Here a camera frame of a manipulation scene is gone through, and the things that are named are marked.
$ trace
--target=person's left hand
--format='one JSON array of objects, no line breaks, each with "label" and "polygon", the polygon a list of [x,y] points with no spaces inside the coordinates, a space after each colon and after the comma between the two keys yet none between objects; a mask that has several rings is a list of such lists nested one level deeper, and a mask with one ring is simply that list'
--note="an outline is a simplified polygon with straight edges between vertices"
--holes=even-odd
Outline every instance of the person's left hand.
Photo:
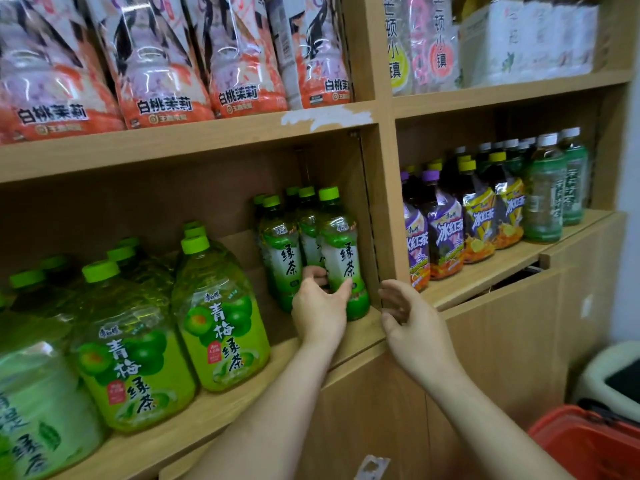
[{"label": "person's left hand", "polygon": [[318,285],[327,283],[326,270],[307,266],[300,290],[293,297],[293,322],[303,345],[326,346],[336,350],[347,326],[347,302],[351,297],[351,279],[345,280],[333,294]]}]

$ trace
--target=hand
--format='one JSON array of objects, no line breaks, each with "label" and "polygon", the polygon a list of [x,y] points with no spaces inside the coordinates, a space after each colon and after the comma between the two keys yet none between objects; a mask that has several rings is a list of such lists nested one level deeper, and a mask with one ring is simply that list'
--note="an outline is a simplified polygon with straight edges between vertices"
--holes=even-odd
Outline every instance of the hand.
[{"label": "hand", "polygon": [[411,285],[383,281],[380,298],[394,306],[380,318],[391,354],[413,379],[432,392],[452,375],[465,375],[447,324]]},{"label": "hand", "polygon": [[351,279],[329,294],[320,289],[327,283],[326,270],[307,266],[302,285],[293,297],[293,322],[303,345],[320,345],[335,352],[347,326],[347,301],[351,297]]}]

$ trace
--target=cabinet door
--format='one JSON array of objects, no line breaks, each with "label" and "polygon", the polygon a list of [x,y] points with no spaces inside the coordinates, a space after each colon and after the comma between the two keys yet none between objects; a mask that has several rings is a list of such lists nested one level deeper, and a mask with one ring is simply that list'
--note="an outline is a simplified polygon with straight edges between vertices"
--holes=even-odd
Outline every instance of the cabinet door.
[{"label": "cabinet door", "polygon": [[[444,312],[460,362],[521,428],[562,403],[555,354],[560,273],[543,271]],[[428,399],[431,478],[483,478],[471,451]]]},{"label": "cabinet door", "polygon": [[563,272],[558,347],[569,368],[607,344],[625,222],[616,212],[540,256],[543,267]]},{"label": "cabinet door", "polygon": [[352,480],[367,455],[391,459],[385,480],[425,479],[424,391],[378,344],[329,373],[298,466],[299,480]]}]

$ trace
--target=red plastic basket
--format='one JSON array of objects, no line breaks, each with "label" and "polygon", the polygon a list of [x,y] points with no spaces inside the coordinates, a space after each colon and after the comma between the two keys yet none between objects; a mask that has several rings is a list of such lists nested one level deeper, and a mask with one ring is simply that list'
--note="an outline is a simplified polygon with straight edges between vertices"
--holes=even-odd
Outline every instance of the red plastic basket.
[{"label": "red plastic basket", "polygon": [[624,421],[564,406],[529,435],[577,480],[640,480],[640,429]]}]

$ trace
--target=person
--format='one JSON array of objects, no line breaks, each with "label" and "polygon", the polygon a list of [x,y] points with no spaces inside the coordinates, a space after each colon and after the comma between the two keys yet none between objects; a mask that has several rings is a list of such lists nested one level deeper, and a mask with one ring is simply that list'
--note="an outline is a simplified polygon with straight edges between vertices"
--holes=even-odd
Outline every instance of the person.
[{"label": "person", "polygon": [[[294,477],[324,375],[347,323],[351,280],[334,294],[319,287],[324,284],[323,268],[305,268],[292,311],[301,339],[299,350],[184,480]],[[447,325],[434,307],[404,282],[384,281],[379,293],[392,306],[381,315],[391,354],[439,405],[489,477],[572,478],[469,379],[456,357]]]}]

